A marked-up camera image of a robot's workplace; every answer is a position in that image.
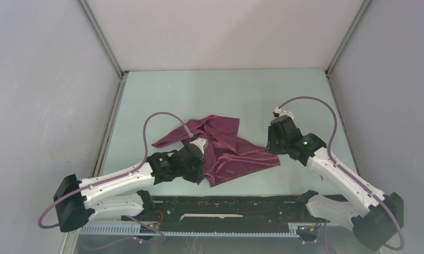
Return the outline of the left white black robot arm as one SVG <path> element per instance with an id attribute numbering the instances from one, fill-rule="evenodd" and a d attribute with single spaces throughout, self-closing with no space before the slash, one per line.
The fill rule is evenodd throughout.
<path id="1" fill-rule="evenodd" d="M 89 221 L 114 216 L 149 220 L 155 213 L 146 187 L 175 178 L 200 183 L 203 178 L 205 139 L 196 139 L 179 151 L 156 152 L 144 162 L 101 177 L 65 177 L 53 200 L 61 232 L 82 228 Z"/>

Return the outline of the maroon satin cloth napkin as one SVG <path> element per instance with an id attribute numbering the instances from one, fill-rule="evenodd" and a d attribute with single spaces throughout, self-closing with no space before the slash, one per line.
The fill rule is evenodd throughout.
<path id="1" fill-rule="evenodd" d="M 186 146 L 196 138 L 206 138 L 209 144 L 203 155 L 203 174 L 211 187 L 280 166 L 277 155 L 267 152 L 265 147 L 238 137 L 239 125 L 238 118 L 218 115 L 210 115 L 200 120 L 190 119 L 185 125 L 153 143 L 153 147 L 163 148 L 176 142 Z M 156 152 L 146 158 L 146 162 L 151 166 L 155 184 L 178 178 L 173 163 L 173 154 L 177 151 Z"/>

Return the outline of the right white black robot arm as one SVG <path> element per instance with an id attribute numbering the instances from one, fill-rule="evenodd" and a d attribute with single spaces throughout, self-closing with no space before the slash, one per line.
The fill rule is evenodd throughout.
<path id="1" fill-rule="evenodd" d="M 268 126 L 268 152 L 288 155 L 309 167 L 346 199 L 334 201 L 310 190 L 295 207 L 297 218 L 309 221 L 316 217 L 343 226 L 372 251 L 386 247 L 404 226 L 403 198 L 397 193 L 384 193 L 346 169 L 324 141 L 313 133 L 303 135 L 290 116 L 281 113 L 274 116 Z"/>

